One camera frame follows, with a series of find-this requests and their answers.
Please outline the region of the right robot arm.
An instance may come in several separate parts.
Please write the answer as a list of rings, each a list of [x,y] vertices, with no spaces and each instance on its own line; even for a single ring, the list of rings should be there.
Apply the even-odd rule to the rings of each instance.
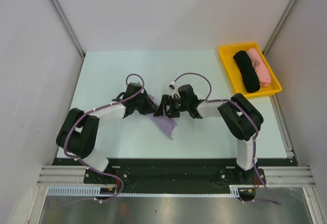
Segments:
[[[247,184],[254,178],[256,165],[256,146],[261,125],[264,122],[261,113],[245,98],[236,93],[230,99],[199,99],[189,84],[173,89],[172,95],[163,95],[154,116],[178,118],[181,112],[187,112],[193,119],[221,117],[229,131],[237,138],[236,179]]]

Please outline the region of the purple t shirt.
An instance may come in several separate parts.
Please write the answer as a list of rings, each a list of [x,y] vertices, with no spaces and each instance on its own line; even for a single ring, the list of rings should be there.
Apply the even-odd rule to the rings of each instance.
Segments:
[[[173,139],[172,134],[174,129],[177,127],[177,123],[174,119],[168,117],[155,117],[153,113],[149,114],[148,117],[151,121],[163,132],[168,138]]]

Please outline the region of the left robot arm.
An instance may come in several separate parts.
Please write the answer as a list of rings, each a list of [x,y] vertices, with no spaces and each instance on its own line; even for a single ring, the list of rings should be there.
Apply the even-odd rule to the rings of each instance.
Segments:
[[[108,105],[88,112],[72,108],[56,138],[56,144],[64,149],[68,157],[81,160],[87,167],[95,169],[95,177],[102,183],[109,182],[113,171],[108,159],[96,149],[98,129],[110,122],[123,119],[134,111],[141,115],[153,114],[158,105],[141,84],[130,83]]]

